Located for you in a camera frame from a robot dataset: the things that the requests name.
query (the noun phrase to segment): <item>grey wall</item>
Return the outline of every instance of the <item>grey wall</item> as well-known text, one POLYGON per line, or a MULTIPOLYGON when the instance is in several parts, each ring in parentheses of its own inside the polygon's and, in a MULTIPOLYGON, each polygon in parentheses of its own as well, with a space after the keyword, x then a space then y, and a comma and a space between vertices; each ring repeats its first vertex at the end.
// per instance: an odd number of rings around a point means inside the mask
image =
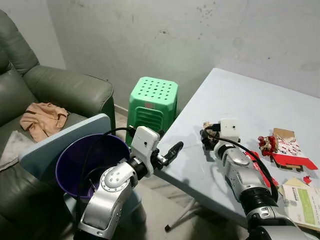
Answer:
POLYGON ((47 2, 66 67, 124 108, 142 76, 177 82, 182 108, 213 67, 320 97, 319 0, 47 2))
POLYGON ((46 0, 0 0, 0 9, 14 21, 42 65, 65 68, 46 0))

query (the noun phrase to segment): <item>beige cloth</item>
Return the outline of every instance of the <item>beige cloth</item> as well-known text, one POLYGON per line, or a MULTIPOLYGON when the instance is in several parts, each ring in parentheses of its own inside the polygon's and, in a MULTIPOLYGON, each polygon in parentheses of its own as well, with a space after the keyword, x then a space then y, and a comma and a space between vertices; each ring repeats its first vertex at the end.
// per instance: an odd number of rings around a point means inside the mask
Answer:
POLYGON ((31 103, 22 115, 20 125, 29 131, 36 142, 59 132, 67 121, 69 113, 52 103, 31 103))

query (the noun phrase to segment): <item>sofa armrest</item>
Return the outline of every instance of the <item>sofa armrest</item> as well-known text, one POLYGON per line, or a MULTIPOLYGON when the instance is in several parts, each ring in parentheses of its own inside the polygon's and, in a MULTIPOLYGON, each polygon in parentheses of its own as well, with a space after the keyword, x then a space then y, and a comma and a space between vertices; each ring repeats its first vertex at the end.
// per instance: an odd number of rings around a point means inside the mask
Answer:
POLYGON ((114 91, 108 81, 41 65, 33 67, 23 78, 40 102, 53 103, 87 118, 104 112, 114 91))

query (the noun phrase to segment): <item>purple bucket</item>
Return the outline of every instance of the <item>purple bucket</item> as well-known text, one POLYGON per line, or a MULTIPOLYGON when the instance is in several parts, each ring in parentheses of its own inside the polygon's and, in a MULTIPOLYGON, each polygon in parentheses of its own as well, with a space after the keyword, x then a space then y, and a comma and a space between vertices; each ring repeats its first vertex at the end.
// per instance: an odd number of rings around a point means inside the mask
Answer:
MULTIPOLYGON (((93 134, 74 141, 61 153, 56 163, 55 177, 59 186, 74 198, 77 197, 82 166, 92 144, 96 143, 88 156, 83 177, 97 168, 89 175, 96 188, 105 169, 115 166, 123 158, 128 160, 130 157, 128 146, 120 138, 107 135, 96 142, 101 136, 102 134, 93 134)), ((85 201, 92 195, 93 187, 87 180, 80 192, 80 197, 85 201)))

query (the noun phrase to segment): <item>black cable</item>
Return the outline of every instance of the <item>black cable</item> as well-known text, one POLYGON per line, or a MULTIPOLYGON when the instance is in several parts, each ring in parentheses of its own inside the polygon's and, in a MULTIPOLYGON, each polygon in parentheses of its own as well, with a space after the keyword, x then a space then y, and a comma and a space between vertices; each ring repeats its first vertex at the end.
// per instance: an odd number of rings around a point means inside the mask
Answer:
POLYGON ((132 131, 132 128, 129 127, 118 127, 118 128, 114 128, 111 129, 110 131, 105 132, 98 140, 96 140, 88 149, 88 151, 86 152, 85 155, 85 159, 83 161, 83 165, 82 165, 82 169, 81 169, 81 175, 80 175, 80 182, 78 184, 78 190, 77 190, 77 194, 76 194, 76 203, 75 203, 75 220, 76 223, 78 224, 80 222, 81 219, 81 209, 80 209, 80 193, 82 191, 82 188, 84 186, 84 174, 86 171, 86 165, 87 165, 87 161, 89 158, 90 153, 92 152, 93 148, 97 145, 98 142, 100 142, 102 139, 104 139, 107 135, 114 133, 116 131, 119 130, 126 130, 128 132, 132 131))
POLYGON ((208 130, 210 130, 211 127, 208 126, 204 129, 204 131, 206 132, 206 134, 208 134, 210 137, 212 137, 213 139, 217 139, 217 140, 220 140, 220 141, 225 141, 225 142, 228 142, 228 143, 231 143, 243 150, 245 150, 247 153, 249 153, 252 157, 254 157, 254 159, 256 160, 256 162, 258 163, 258 166, 260 167, 261 171, 263 172, 263 174, 265 175, 266 179, 269 181, 270 183, 270 188, 271 188, 271 196, 272 198, 275 200, 275 202, 278 201, 278 190, 277 190, 277 187, 276 185, 274 184, 273 180, 272 180, 272 177, 271 177, 271 174, 270 172, 268 171, 267 167, 264 165, 264 163, 260 160, 259 157, 257 157, 252 151, 250 151, 249 149, 247 149, 246 147, 242 146, 241 144, 235 142, 235 141, 232 141, 232 140, 229 140, 229 139, 226 139, 226 138, 221 138, 221 137, 216 137, 212 134, 210 134, 208 132, 208 130))

